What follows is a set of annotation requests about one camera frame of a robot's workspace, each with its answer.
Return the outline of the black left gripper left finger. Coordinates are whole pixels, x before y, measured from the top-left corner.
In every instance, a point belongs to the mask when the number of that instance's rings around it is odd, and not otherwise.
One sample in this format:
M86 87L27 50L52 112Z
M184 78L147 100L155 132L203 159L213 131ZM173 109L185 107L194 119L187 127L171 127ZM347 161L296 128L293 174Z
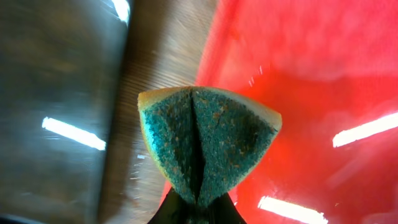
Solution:
M189 205L171 188L148 224L185 224L188 215Z

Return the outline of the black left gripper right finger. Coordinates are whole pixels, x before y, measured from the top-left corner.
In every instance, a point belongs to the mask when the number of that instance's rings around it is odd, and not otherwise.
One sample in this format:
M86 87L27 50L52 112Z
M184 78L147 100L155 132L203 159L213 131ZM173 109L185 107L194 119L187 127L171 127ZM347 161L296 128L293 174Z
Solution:
M228 193L223 194L212 202L211 224L246 224Z

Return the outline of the green and yellow sponge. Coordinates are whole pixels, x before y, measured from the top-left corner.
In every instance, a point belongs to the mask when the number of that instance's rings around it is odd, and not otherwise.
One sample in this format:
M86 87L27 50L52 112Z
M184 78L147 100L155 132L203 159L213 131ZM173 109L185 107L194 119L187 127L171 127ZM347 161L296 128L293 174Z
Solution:
M232 91L203 86L149 90L137 97L151 157L176 193L208 207L258 165L281 115Z

